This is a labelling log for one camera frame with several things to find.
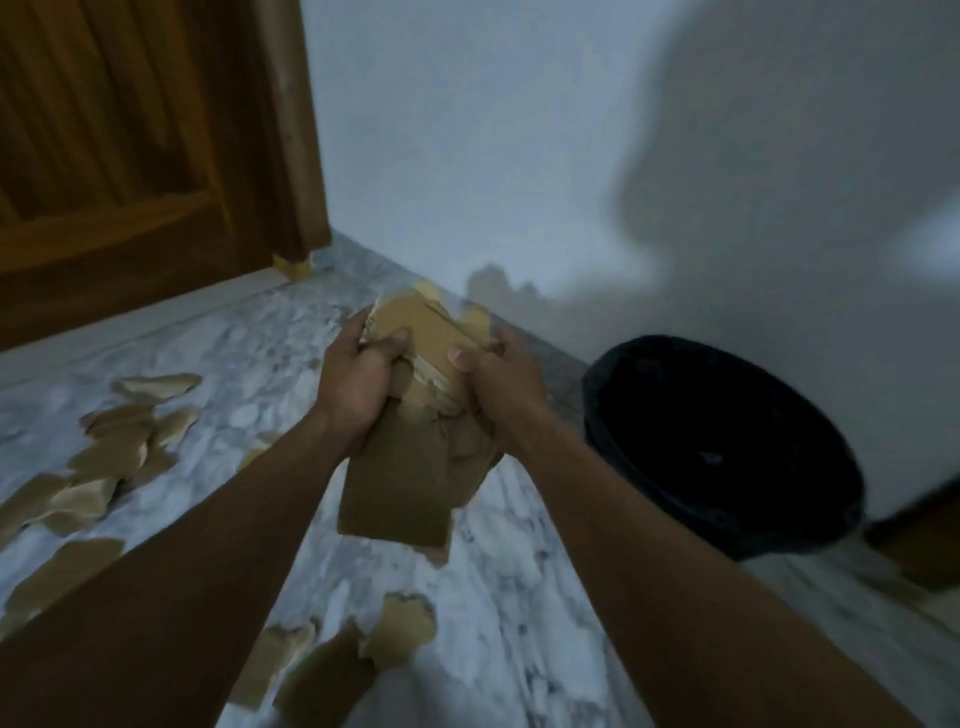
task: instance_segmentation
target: wooden door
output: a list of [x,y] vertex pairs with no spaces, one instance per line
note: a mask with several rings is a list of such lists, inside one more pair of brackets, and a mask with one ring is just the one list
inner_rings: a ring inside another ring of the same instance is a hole
[[3,0],[0,349],[303,260],[280,150],[244,0]]

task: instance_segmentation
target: forearm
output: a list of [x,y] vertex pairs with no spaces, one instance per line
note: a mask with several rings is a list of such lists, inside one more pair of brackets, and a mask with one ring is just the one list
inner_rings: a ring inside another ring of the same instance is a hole
[[517,413],[536,482],[660,725],[914,725],[753,577],[666,517],[542,410]]
[[307,418],[0,644],[0,723],[213,725],[344,446]]

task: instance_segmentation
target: brown paper scrap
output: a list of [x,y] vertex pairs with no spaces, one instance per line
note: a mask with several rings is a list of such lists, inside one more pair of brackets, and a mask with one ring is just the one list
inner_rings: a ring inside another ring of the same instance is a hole
[[61,538],[86,530],[107,513],[116,487],[116,478],[71,485],[50,498],[40,521]]
[[120,482],[120,485],[117,486],[116,495],[118,497],[125,496],[133,491],[139,490],[148,483],[152,483],[179,462],[180,459],[175,452],[150,446],[147,450],[147,459],[144,461],[143,467],[129,480]]
[[381,297],[368,318],[368,340],[408,327],[411,345],[394,364],[383,412],[350,458],[337,530],[413,546],[437,566],[448,556],[452,509],[469,502],[500,450],[446,358],[454,346],[490,346],[490,315],[468,306],[466,320],[455,322],[430,296],[422,285]]
[[151,430],[144,425],[116,427],[67,461],[86,480],[133,477],[147,459]]
[[450,349],[484,347],[489,341],[475,341],[445,315],[439,304],[431,305],[417,292],[385,297],[371,312],[367,336],[376,341],[398,328],[410,329],[410,341],[404,358],[414,371],[441,389],[461,406],[469,406],[469,389],[464,375],[446,358]]
[[199,419],[200,410],[196,407],[183,407],[164,415],[154,425],[154,434],[150,438],[151,445],[161,448],[178,445],[190,426]]
[[290,728],[339,728],[373,686],[376,666],[360,657],[362,636],[351,619],[287,675],[274,707]]
[[40,612],[71,592],[120,556],[120,539],[89,539],[61,546],[57,553],[14,587],[7,614]]
[[433,642],[437,622],[422,596],[386,595],[370,638],[360,649],[379,671],[405,664],[422,644]]
[[154,406],[146,402],[121,404],[111,409],[100,409],[80,418],[80,427],[90,437],[96,439],[106,432],[122,425],[151,425],[154,420]]
[[442,548],[450,521],[447,443],[435,417],[387,400],[351,458],[337,530],[349,536]]
[[0,503],[0,548],[6,546],[24,525],[40,518],[46,512],[50,498],[69,485],[70,481],[62,475],[40,473]]
[[203,380],[194,374],[125,376],[115,380],[110,388],[135,400],[157,404],[189,392]]
[[258,710],[276,676],[294,663],[316,636],[313,622],[298,629],[267,627],[253,645],[228,702]]

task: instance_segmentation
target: black trash bin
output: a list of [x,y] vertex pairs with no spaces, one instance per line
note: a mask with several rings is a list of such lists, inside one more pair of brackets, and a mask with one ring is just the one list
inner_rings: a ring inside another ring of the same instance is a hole
[[675,336],[610,350],[583,378],[587,441],[734,560],[850,533],[864,483],[843,435],[758,366]]

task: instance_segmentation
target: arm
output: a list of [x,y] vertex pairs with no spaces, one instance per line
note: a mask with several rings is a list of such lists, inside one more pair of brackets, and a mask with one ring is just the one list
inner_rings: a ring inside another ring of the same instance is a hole
[[375,421],[405,337],[327,350],[317,403],[181,519],[0,643],[0,725],[211,726],[327,481]]
[[537,484],[658,725],[917,725],[749,573],[634,489],[550,412],[536,361],[452,352]]

